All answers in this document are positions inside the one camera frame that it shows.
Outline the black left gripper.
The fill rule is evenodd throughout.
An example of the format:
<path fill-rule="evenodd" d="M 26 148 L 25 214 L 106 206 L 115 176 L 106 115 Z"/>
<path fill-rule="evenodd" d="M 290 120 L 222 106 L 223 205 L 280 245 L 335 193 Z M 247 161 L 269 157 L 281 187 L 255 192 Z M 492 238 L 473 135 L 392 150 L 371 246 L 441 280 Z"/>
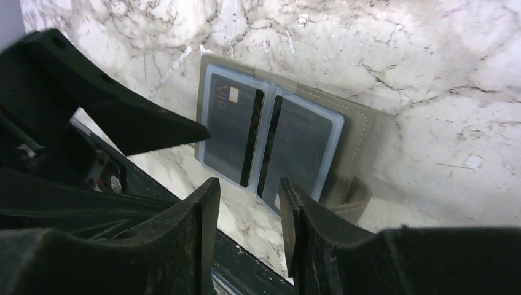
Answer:
<path fill-rule="evenodd" d="M 59 30 L 34 31 L 1 53 L 1 227 L 131 228 L 178 203 L 69 122 L 80 108 L 126 156 L 210 137 L 109 77 Z"/>

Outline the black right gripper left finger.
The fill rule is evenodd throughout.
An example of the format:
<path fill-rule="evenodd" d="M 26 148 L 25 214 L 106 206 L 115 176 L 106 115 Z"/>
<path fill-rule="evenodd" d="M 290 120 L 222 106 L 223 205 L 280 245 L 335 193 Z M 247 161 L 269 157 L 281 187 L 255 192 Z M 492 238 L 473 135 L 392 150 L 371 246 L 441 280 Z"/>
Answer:
<path fill-rule="evenodd" d="M 214 294 L 221 195 L 207 179 L 186 199 L 107 240 L 51 228 L 1 232 L 2 294 Z"/>

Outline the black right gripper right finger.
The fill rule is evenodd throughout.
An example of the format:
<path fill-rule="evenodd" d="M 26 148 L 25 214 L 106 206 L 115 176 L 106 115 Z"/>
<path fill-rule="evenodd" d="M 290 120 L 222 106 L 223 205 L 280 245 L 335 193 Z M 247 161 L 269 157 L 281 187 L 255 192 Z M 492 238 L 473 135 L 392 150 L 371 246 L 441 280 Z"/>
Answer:
<path fill-rule="evenodd" d="M 280 182 L 297 294 L 519 294 L 518 227 L 400 227 L 374 234 Z"/>

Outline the black magnetic stripe card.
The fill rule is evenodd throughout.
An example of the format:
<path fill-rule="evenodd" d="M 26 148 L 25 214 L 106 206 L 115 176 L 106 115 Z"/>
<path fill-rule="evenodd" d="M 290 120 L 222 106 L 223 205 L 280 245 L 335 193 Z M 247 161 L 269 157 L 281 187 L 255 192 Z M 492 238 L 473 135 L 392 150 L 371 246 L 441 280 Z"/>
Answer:
<path fill-rule="evenodd" d="M 290 178 L 319 201 L 345 120 L 294 95 L 275 97 L 257 195 L 276 214 L 281 178 Z"/>

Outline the grey card holder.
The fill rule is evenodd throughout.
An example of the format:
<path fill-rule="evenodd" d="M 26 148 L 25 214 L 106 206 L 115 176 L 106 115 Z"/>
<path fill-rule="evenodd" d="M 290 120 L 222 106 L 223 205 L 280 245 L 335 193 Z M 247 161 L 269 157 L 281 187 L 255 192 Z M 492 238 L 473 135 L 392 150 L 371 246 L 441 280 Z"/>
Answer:
<path fill-rule="evenodd" d="M 281 214 L 281 178 L 358 222 L 372 196 L 358 176 L 377 111 L 212 53 L 201 57 L 195 158 Z"/>

